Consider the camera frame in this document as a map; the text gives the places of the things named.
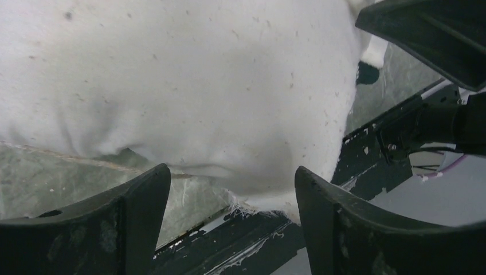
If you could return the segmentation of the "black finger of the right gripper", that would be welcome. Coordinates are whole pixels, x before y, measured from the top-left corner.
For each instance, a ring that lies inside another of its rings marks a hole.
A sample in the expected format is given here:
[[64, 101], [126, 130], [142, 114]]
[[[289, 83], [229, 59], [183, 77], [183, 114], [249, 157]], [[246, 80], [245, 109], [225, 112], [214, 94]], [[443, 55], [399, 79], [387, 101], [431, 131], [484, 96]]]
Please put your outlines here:
[[485, 88], [485, 1], [380, 1], [355, 25], [464, 89]]

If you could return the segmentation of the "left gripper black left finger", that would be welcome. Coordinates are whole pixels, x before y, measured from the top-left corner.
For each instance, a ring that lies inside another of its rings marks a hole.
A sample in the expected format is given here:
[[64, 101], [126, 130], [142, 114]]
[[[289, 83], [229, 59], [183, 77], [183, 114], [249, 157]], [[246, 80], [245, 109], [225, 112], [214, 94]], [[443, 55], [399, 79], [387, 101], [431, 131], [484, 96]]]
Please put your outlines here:
[[147, 274], [171, 186], [160, 164], [34, 218], [1, 221], [2, 274]]

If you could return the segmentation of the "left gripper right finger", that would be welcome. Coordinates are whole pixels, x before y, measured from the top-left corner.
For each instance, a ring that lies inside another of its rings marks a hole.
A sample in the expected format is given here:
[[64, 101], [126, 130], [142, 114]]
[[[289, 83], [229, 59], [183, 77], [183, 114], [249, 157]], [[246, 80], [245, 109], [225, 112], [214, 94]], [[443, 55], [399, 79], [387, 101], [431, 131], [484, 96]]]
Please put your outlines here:
[[295, 173], [312, 274], [484, 274], [485, 223], [449, 227], [404, 217]]

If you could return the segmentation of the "white pillow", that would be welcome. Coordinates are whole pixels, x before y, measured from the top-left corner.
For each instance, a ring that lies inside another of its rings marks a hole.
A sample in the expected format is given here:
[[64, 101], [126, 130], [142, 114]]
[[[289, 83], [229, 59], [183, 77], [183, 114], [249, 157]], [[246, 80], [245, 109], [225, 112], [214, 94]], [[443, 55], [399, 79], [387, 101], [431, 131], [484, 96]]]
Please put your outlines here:
[[1, 140], [131, 150], [300, 222], [298, 167], [339, 159], [354, 1], [2, 1]]

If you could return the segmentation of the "black white checkered pillowcase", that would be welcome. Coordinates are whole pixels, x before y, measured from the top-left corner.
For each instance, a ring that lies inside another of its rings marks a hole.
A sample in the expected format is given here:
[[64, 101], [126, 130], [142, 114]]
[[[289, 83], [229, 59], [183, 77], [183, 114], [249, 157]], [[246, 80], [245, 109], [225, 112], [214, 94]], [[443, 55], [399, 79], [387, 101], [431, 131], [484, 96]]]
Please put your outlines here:
[[349, 42], [351, 59], [355, 63], [356, 85], [371, 85], [378, 81], [385, 63], [388, 42], [355, 26], [358, 15], [378, 1], [345, 1], [346, 42]]

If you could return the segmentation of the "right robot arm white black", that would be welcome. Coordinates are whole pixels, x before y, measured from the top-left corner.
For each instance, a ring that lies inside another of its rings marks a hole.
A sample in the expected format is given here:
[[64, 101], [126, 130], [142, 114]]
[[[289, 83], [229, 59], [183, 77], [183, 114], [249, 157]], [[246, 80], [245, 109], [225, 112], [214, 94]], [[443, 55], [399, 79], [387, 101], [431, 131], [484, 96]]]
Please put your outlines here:
[[439, 151], [485, 155], [485, 2], [380, 1], [355, 24], [473, 93], [466, 104], [422, 100], [379, 127], [387, 161], [434, 151], [433, 143]]

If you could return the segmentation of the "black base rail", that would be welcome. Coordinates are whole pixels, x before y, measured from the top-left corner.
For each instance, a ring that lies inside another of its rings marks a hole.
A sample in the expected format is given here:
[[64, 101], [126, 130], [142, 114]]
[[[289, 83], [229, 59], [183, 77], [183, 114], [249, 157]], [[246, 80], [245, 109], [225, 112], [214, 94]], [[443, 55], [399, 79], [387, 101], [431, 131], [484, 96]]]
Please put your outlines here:
[[[344, 138], [332, 183], [363, 199], [391, 191], [412, 175], [411, 162], [389, 165], [376, 129], [421, 103], [460, 102], [457, 86], [438, 80]], [[300, 227], [283, 217], [232, 212], [206, 183], [173, 182], [195, 187], [196, 196], [217, 205], [175, 209], [168, 203], [150, 274], [309, 274]]]

